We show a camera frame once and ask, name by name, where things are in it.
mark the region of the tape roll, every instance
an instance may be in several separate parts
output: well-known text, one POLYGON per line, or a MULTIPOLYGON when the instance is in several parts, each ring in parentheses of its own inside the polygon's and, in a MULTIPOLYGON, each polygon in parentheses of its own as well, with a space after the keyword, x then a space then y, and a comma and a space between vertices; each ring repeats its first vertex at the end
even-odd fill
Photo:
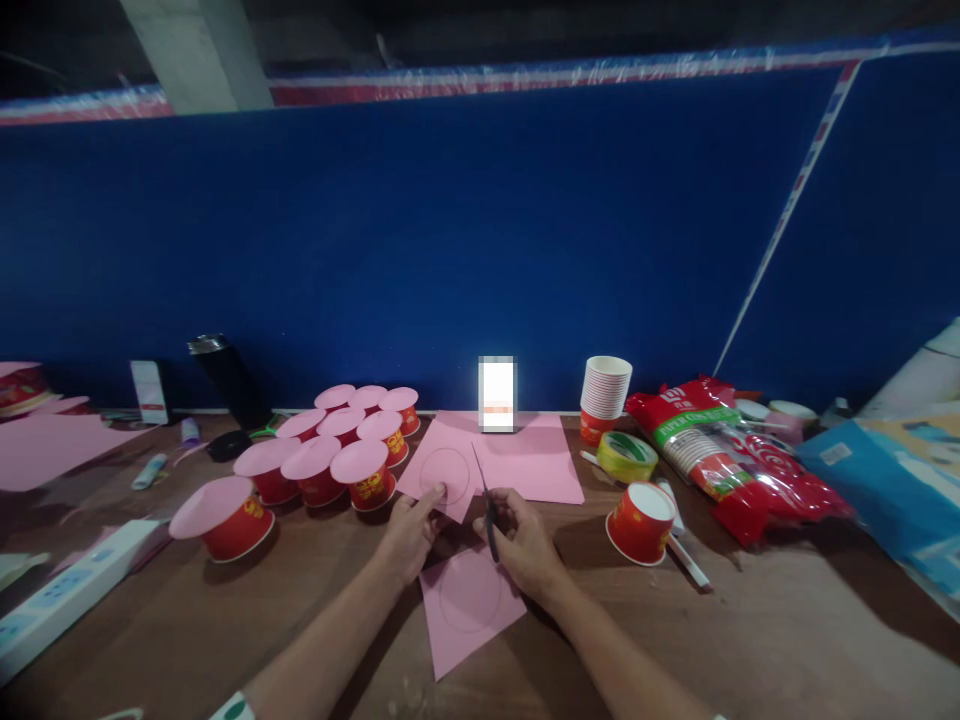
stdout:
POLYGON ((620 482, 649 482, 657 467, 657 453, 640 438, 611 431, 600 438, 597 462, 608 475, 620 482))

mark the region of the cup lid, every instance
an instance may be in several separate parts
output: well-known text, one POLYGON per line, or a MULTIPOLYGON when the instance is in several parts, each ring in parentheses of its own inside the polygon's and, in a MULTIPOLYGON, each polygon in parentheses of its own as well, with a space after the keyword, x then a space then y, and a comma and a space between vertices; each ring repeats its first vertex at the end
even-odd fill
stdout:
POLYGON ((350 396, 350 399, 347 401, 347 404, 350 407, 358 407, 363 410, 366 410, 368 407, 373 407, 380 399, 387 394, 387 389, 381 385, 364 385, 362 388, 357 388, 353 395, 350 396))
POLYGON ((314 408, 289 418, 277 428, 277 437, 297 437, 300 433, 312 430, 327 416, 323 408, 314 408))
POLYGON ((283 461, 280 474, 287 480, 306 480, 330 467, 330 461, 338 452, 340 452, 340 441, 335 437, 321 435, 311 438, 283 461))
POLYGON ((330 474, 338 483, 362 482, 382 468, 390 451, 380 440, 358 440, 338 452, 330 463, 330 474))
POLYGON ((413 388, 394 388, 380 398, 380 407, 384 410, 406 410, 413 407, 420 399, 420 394, 413 388))
POLYGON ((340 408, 327 415, 317 427, 317 435, 343 435, 355 430, 366 413, 362 408, 340 408))
POLYGON ((317 399, 313 401, 313 405, 322 410, 340 407, 350 399, 350 396, 353 395, 355 390, 356 388, 353 385, 334 385, 332 388, 327 388, 317 395, 317 399))
POLYGON ((300 447, 297 438, 273 438, 251 445, 233 464, 233 471, 244 477, 256 477, 276 470, 300 447))
POLYGON ((399 430, 402 424, 403 415, 396 410, 380 410, 360 423, 357 437, 361 440, 386 440, 399 430))
POLYGON ((239 510, 252 494, 250 478, 231 475, 211 480, 177 510, 170 521, 170 537, 184 540, 210 532, 239 510))

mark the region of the power strip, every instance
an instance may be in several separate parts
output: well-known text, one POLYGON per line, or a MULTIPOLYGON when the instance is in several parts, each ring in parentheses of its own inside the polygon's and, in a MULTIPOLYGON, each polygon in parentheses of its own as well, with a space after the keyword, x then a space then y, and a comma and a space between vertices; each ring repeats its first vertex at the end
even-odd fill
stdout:
POLYGON ((0 687, 166 538, 165 523, 131 520, 0 620, 0 687))

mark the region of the thermos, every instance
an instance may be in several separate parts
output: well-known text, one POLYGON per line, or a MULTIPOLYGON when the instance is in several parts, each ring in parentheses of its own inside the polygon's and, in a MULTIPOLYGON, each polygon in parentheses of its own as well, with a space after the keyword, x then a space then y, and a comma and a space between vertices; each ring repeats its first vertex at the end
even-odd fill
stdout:
POLYGON ((273 413, 240 353, 220 334, 200 335, 187 343, 190 354, 213 381, 230 414, 244 430, 263 427, 273 413))

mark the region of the plastic bag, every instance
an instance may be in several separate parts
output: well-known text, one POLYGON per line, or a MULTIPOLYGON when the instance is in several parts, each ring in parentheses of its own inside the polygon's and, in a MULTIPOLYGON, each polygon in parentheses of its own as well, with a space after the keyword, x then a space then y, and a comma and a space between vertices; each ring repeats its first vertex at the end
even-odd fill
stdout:
POLYGON ((715 378, 635 393, 626 409, 670 463, 717 501, 713 515, 744 547, 771 524, 850 517, 849 505, 790 448, 750 429, 736 409, 732 385, 715 378))

